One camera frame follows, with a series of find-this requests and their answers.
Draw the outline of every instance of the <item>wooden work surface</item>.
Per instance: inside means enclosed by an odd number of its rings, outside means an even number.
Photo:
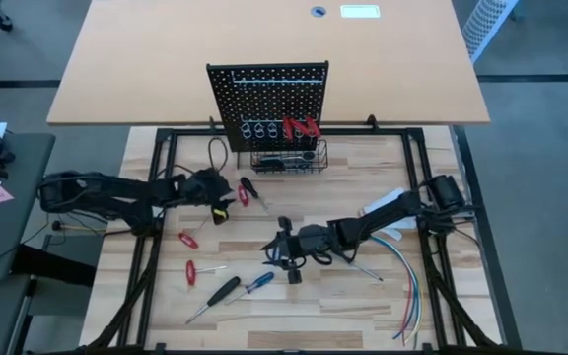
[[[323,123],[488,122],[451,0],[94,0],[53,124],[219,120],[206,64],[329,61]],[[323,18],[311,15],[322,5]]]
[[[147,178],[155,130],[154,127],[131,129],[122,177]],[[433,174],[459,178],[448,128],[427,127],[425,133]],[[169,349],[403,349],[391,336],[400,327],[407,300],[406,272],[393,254],[372,241],[362,244],[357,261],[378,272],[385,282],[338,260],[332,266],[319,266],[309,260],[302,268],[302,284],[288,285],[286,272],[277,271],[272,283],[253,294],[230,306],[215,306],[190,325],[184,324],[232,276],[238,275],[244,284],[249,284],[272,269],[261,264],[264,253],[259,248],[274,238],[279,229],[277,216],[289,216],[297,230],[306,224],[323,224],[326,220],[354,216],[361,207],[389,191],[408,188],[398,137],[326,138],[330,166],[320,175],[257,176],[249,169],[237,170],[235,155],[230,156],[222,174],[233,187],[241,176],[251,178],[269,206],[269,215],[255,201],[247,208],[235,203],[230,207],[229,221],[221,226],[208,222],[195,236],[200,244],[198,250],[180,242],[178,232],[195,229],[209,215],[209,208],[185,206],[168,211],[148,348],[165,342]],[[194,170],[206,168],[209,165],[208,139],[180,137],[176,163]],[[215,164],[220,164],[223,157],[217,148],[214,160]],[[112,222],[108,226],[110,230],[124,227],[123,222]],[[469,225],[461,229],[473,233]],[[402,241],[392,242],[419,275],[425,295],[418,343],[435,343],[419,242],[415,232],[403,233]],[[134,245],[135,238],[130,235],[106,238],[81,344],[89,343],[100,334],[123,301]],[[449,253],[461,302],[485,333],[499,341],[479,250],[466,237],[453,234],[449,237]],[[189,259],[194,260],[196,268],[221,265],[228,268],[198,274],[196,286],[188,287],[184,268]],[[131,343],[135,339],[138,316],[139,309],[136,309],[129,336]],[[452,338],[449,318],[446,329]]]

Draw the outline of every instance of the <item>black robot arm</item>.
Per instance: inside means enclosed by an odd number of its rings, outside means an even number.
[[[229,183],[213,168],[190,177],[181,174],[154,181],[69,171],[44,177],[38,187],[43,211],[78,210],[109,220],[121,218],[135,236],[150,236],[160,227],[156,225],[153,207],[209,205],[214,223],[221,224],[228,219],[227,207],[234,201],[222,197],[230,192]]]
[[[296,236],[291,235],[290,219],[280,217],[278,221],[282,230],[262,248],[267,258],[264,263],[287,270],[289,283],[295,284],[302,282],[299,268],[304,266],[307,256],[323,265],[332,263],[331,254],[352,262],[358,246],[367,241],[370,234],[405,217],[420,217],[432,230],[448,229],[448,218],[465,205],[455,180],[450,176],[437,176],[421,186],[428,188],[434,202],[432,206],[422,203],[419,189],[406,191],[365,216],[328,221],[327,226],[304,226]],[[352,250],[351,256],[344,253]]]

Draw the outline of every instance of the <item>black wire basket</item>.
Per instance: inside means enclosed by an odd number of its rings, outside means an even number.
[[[256,173],[321,173],[327,168],[327,142],[320,139],[314,151],[251,152]]]

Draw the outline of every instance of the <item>black screwdriver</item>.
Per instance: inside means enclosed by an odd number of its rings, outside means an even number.
[[[241,278],[238,276],[234,276],[231,280],[227,281],[227,283],[225,283],[223,287],[219,288],[218,291],[216,291],[216,293],[214,294],[214,296],[212,296],[212,298],[207,300],[205,306],[201,307],[198,311],[196,311],[196,314],[190,317],[185,322],[185,324],[189,324],[191,321],[195,320],[198,316],[200,316],[203,312],[205,312],[205,310],[221,302],[225,297],[227,297],[227,295],[231,294],[232,291],[234,291],[234,289],[236,289],[240,284],[241,284]]]
[[[264,204],[264,201],[262,201],[262,199],[260,198],[260,195],[257,194],[255,187],[253,187],[253,184],[251,183],[251,181],[248,178],[241,177],[241,185],[247,190],[248,193],[251,194],[251,196],[253,198],[255,198],[257,200],[257,202],[259,202],[260,205],[262,205],[262,208],[264,208],[264,211],[268,210],[268,207],[266,207],[266,205]]]

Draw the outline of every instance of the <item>red pliers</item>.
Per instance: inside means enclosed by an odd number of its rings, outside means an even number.
[[[293,128],[297,128],[306,136],[321,138],[320,128],[310,116],[306,116],[306,124],[307,126],[293,118],[284,116],[284,118],[282,118],[284,137],[288,140],[293,140]]]

